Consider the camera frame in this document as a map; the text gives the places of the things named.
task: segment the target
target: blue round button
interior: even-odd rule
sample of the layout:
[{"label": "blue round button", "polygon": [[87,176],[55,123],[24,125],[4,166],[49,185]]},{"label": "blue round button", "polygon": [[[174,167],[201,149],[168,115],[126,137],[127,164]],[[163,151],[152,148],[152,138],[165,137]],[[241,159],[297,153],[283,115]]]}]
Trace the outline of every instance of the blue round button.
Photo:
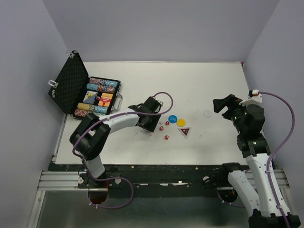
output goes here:
[{"label": "blue round button", "polygon": [[169,116],[169,122],[170,123],[176,123],[176,121],[177,121],[177,117],[175,116],[175,115],[171,115],[171,116]]}]

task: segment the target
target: white board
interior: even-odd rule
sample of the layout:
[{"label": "white board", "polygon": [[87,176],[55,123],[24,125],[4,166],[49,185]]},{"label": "white board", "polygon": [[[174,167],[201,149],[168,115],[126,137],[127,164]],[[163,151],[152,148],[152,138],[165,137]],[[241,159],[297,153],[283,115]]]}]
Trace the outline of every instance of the white board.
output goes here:
[{"label": "white board", "polygon": [[[121,110],[143,103],[159,91],[172,95],[172,110],[160,118],[164,131],[150,133],[130,127],[111,134],[101,153],[104,164],[179,164],[215,165],[226,162],[246,164],[237,146],[237,131],[231,121],[213,112],[212,100],[234,94],[247,98],[248,88],[240,63],[165,63],[165,62],[97,62],[85,63],[92,77],[121,80]],[[165,95],[162,111],[170,106]],[[205,110],[212,116],[206,118]],[[186,139],[171,123],[170,115],[186,120],[191,127]],[[69,137],[79,120],[68,117],[58,150],[56,164],[80,164],[72,154]]]}]

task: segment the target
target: case lid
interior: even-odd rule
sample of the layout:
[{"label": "case lid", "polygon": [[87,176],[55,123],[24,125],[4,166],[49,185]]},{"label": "case lid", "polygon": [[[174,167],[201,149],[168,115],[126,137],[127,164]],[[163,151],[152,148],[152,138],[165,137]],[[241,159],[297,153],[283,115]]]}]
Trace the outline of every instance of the case lid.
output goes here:
[{"label": "case lid", "polygon": [[89,74],[77,51],[69,54],[65,65],[48,94],[65,114],[73,114],[79,100],[86,94],[86,84],[89,83]]}]

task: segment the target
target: yellow round button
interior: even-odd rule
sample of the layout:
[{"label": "yellow round button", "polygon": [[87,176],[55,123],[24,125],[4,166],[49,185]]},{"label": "yellow round button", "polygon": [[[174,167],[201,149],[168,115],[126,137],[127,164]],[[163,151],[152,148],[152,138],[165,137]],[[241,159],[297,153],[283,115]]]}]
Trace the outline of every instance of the yellow round button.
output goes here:
[{"label": "yellow round button", "polygon": [[176,124],[179,126],[179,127],[183,127],[186,125],[186,121],[184,119],[178,119]]}]

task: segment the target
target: open black case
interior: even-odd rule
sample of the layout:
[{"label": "open black case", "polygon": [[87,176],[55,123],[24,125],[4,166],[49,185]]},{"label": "open black case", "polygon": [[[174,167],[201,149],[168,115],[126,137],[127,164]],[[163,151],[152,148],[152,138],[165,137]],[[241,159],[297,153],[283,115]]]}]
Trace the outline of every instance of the open black case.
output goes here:
[{"label": "open black case", "polygon": [[[90,77],[85,68],[85,65],[77,51],[67,52],[68,59],[61,69],[55,81],[49,80],[48,84],[51,87],[48,94],[62,109],[62,111],[77,119],[83,117],[76,117],[74,111],[77,109],[78,103],[81,103],[86,95],[88,89],[86,85],[89,83]],[[99,78],[117,82],[113,98],[110,102],[106,115],[112,111],[119,111],[123,97],[119,94],[121,82],[118,80]],[[120,98],[118,107],[115,108],[114,104],[117,97]]]}]

